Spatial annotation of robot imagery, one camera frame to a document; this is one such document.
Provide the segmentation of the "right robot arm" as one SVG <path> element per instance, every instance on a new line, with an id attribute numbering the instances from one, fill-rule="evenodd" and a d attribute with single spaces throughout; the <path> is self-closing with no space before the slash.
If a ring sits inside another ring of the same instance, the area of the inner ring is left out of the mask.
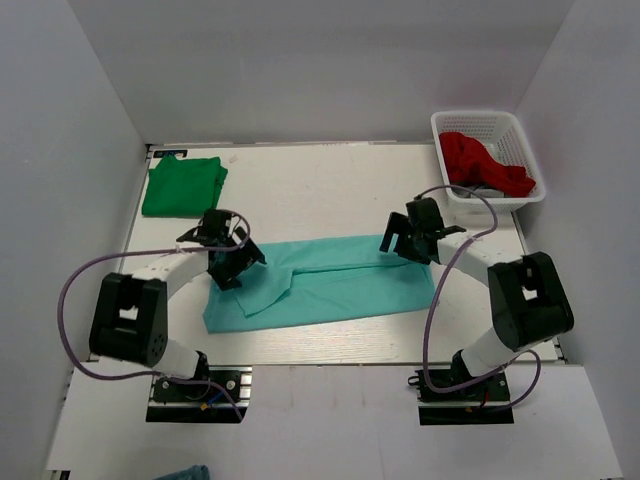
<path id="1" fill-rule="evenodd" d="M 447 227 L 437 202 L 415 198 L 405 214 L 389 215 L 380 250 L 405 260 L 445 268 L 432 302 L 456 269 L 488 288 L 492 326 L 451 360 L 450 386 L 425 386 L 444 395 L 456 392 L 472 399 L 488 379 L 532 347 L 574 328 L 575 320 L 552 258 L 544 252 L 516 255 L 483 244 L 484 232 L 470 234 L 461 226 Z"/>

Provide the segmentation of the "teal t-shirt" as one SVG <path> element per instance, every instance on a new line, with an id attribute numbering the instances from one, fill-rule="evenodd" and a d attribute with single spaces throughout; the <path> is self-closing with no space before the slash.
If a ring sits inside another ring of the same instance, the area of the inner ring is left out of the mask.
<path id="1" fill-rule="evenodd" d="M 212 285 L 203 321 L 211 334 L 296 327 L 426 309 L 435 285 L 428 266 L 380 249 L 379 235 L 261 245 L 266 261 Z"/>

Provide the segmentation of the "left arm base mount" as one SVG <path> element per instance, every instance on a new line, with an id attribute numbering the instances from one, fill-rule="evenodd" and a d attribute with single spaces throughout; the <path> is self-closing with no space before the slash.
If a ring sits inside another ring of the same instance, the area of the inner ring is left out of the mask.
<path id="1" fill-rule="evenodd" d="M 209 379 L 231 397 L 241 416 L 247 412 L 251 397 L 251 367 L 211 367 Z M 154 378 L 146 409 L 148 423 L 239 424 L 233 405 L 218 388 L 188 386 Z"/>

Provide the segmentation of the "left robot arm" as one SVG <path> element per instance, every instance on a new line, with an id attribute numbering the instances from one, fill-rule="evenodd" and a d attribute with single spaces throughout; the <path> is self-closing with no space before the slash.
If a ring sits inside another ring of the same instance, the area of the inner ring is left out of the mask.
<path id="1" fill-rule="evenodd" d="M 204 273 L 223 292 L 241 288 L 239 276 L 256 263 L 266 263 L 247 228 L 241 215 L 209 209 L 196 227 L 177 238 L 178 244 L 187 242 L 187 248 L 158 254 L 132 274 L 108 274 L 99 290 L 90 351 L 177 378 L 177 387 L 188 398 L 205 396 L 212 378 L 208 361 L 202 353 L 169 338 L 168 303 Z"/>

